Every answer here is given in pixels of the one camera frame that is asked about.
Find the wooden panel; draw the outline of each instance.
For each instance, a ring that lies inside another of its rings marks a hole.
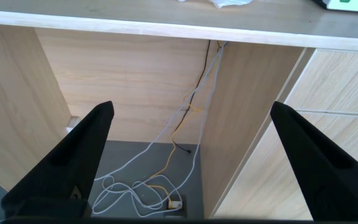
[[[0,0],[0,24],[358,50],[358,13],[310,0]]]
[[[301,114],[358,161],[358,117]],[[217,217],[310,220],[291,165],[271,123],[216,213]]]
[[[73,116],[83,118],[111,100],[115,117],[110,140],[152,141],[193,91],[203,70],[207,40],[37,29]],[[209,59],[216,55],[211,44]],[[194,105],[203,108],[211,91],[206,82]],[[180,112],[158,142],[170,142]],[[202,113],[175,136],[197,143]]]
[[[205,217],[214,213],[303,53],[296,47],[227,45],[201,144]]]
[[[0,26],[0,184],[5,189],[62,139],[70,118],[34,29]]]
[[[358,52],[317,50],[287,103],[301,110],[358,113]]]

